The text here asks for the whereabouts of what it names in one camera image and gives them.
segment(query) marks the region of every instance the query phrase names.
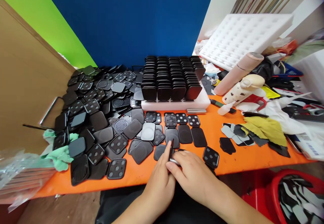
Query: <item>white plastic bottle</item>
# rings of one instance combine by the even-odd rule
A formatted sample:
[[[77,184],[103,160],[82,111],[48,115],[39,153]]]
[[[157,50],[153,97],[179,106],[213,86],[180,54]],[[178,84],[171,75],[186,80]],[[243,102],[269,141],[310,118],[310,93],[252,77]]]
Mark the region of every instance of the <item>white plastic bottle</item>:
[[[223,106],[221,106],[219,108],[219,110],[217,111],[217,113],[219,115],[224,115],[224,114],[228,113],[231,110],[231,108],[233,107],[233,104],[234,103],[236,103],[236,102],[234,101],[234,102],[229,103],[229,104],[224,104]]]

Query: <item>orange tabletop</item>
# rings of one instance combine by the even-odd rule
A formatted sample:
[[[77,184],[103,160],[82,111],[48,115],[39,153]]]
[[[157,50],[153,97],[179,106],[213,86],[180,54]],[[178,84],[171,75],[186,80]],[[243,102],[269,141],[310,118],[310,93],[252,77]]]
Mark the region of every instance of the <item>orange tabletop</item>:
[[[222,102],[220,96],[209,97]],[[218,107],[210,105],[207,108],[206,114],[198,115],[201,122],[200,127],[204,131],[208,146],[219,153],[219,164],[218,168],[215,169],[217,175],[312,162],[307,160],[303,155],[297,154],[290,144],[288,144],[288,151],[291,158],[280,156],[275,151],[271,150],[268,145],[262,147],[257,145],[237,146],[233,140],[232,142],[236,148],[236,153],[229,155],[223,152],[219,144],[219,138],[225,137],[221,132],[222,124],[240,124],[244,123],[244,120],[240,111],[237,111],[235,114],[227,113],[224,116],[220,116],[217,114],[217,110]],[[180,148],[194,152],[201,158],[203,156],[204,147],[196,148],[193,143],[180,144]],[[156,164],[156,161],[153,159],[154,150],[155,147],[153,152],[140,165],[137,165],[132,156],[127,152],[124,156],[127,160],[125,175],[122,179],[118,180],[109,180],[104,177],[102,180],[86,180],[78,186],[73,187],[71,185],[70,169],[65,172],[57,172],[44,187],[38,191],[34,198],[55,194],[75,194],[146,184]]]

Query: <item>green wall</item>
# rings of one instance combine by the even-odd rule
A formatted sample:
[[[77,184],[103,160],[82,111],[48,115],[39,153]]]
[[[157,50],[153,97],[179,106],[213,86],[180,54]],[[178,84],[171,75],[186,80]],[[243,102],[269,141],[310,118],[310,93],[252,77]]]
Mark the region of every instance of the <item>green wall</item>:
[[[52,0],[5,1],[73,66],[96,66]]]

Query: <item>white foam block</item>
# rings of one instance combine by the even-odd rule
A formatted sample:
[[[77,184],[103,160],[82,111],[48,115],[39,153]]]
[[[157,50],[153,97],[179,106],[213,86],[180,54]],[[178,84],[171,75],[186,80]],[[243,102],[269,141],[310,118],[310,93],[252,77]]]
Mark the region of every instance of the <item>white foam block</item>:
[[[228,14],[199,55],[230,71],[246,53],[262,53],[292,21],[292,14]]]
[[[202,86],[202,91],[198,95],[198,97],[191,102],[185,102],[182,100],[181,102],[147,102],[142,101],[142,109],[144,111],[174,111],[174,110],[187,110],[187,109],[206,109],[210,105],[209,97]]]

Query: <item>hand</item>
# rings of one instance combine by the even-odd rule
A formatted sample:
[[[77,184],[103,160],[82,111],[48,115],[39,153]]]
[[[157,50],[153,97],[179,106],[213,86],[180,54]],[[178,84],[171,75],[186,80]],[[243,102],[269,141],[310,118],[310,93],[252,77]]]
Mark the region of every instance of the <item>hand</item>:
[[[180,163],[182,171],[172,162],[166,163],[166,166],[182,189],[195,201],[210,209],[215,191],[221,182],[196,154],[177,151],[173,154],[173,158]]]
[[[156,218],[170,205],[176,185],[174,176],[168,173],[165,165],[169,161],[170,147],[171,141],[168,142],[164,153],[156,163],[141,195],[141,198],[149,203],[150,212],[157,214]]]

